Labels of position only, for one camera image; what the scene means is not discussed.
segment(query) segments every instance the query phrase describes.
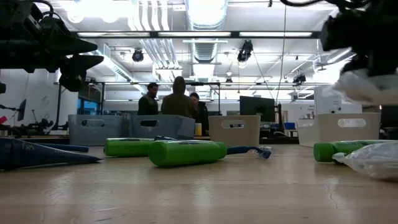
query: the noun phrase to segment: wooden table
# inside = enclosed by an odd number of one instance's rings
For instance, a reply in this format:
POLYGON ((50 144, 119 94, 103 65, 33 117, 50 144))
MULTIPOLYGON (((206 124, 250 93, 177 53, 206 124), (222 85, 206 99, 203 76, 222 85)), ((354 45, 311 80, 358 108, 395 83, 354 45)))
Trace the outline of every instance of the wooden table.
POLYGON ((397 184, 317 164, 309 148, 272 153, 173 169, 131 158, 3 172, 1 223, 398 223, 397 184))

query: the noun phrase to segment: blue cone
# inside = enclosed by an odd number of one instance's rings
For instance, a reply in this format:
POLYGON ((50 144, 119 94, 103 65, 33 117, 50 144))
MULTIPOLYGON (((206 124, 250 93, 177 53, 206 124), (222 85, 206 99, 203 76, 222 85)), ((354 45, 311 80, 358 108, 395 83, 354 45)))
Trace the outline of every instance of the blue cone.
POLYGON ((60 163, 87 164, 102 159, 41 146, 18 139, 0 138, 0 170, 60 163))

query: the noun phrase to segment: storage bin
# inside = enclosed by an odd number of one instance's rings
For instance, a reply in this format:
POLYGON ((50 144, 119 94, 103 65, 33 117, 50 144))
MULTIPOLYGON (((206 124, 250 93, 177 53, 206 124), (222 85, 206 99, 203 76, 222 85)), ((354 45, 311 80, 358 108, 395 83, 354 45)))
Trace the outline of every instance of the storage bin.
POLYGON ((107 138, 129 136, 130 122, 115 115, 68 116, 70 144, 79 146, 104 146, 107 138))
POLYGON ((300 145, 318 142, 379 139, 380 113, 318 114, 314 120, 297 121, 300 145))
POLYGON ((178 115, 131 116, 130 136, 155 138, 166 136, 175 139, 193 139, 195 120, 178 115))
POLYGON ((260 116, 209 116, 212 141, 223 142, 227 147, 259 146, 260 116))

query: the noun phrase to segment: grey plastic crate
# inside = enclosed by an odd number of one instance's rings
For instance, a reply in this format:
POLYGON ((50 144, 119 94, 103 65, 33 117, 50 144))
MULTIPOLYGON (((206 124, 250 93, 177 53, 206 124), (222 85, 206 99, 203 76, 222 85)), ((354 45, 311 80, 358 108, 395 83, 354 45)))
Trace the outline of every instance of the grey plastic crate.
POLYGON ((130 135, 134 138, 166 136, 175 139, 193 139, 195 120, 177 115, 131 116, 130 135))
POLYGON ((69 115, 70 144, 103 146, 107 138, 129 136, 130 122, 114 115, 69 115))

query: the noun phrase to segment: crate handle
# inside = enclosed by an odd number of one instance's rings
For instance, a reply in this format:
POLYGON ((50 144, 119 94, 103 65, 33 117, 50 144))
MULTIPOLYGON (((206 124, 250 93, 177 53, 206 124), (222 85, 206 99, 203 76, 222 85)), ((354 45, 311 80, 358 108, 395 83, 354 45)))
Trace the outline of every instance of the crate handle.
POLYGON ((244 121, 236 120, 236 121, 223 121, 221 123, 221 127, 223 128, 244 128, 244 121))
POLYGON ((156 126, 159 126, 159 121, 158 120, 142 120, 139 124, 142 127, 154 128, 156 126))
POLYGON ((343 118, 337 121, 337 125, 341 128, 363 128, 366 126, 366 121, 362 118, 343 118))
POLYGON ((81 125, 87 128, 103 128, 105 121, 102 119, 84 119, 81 121, 81 125))

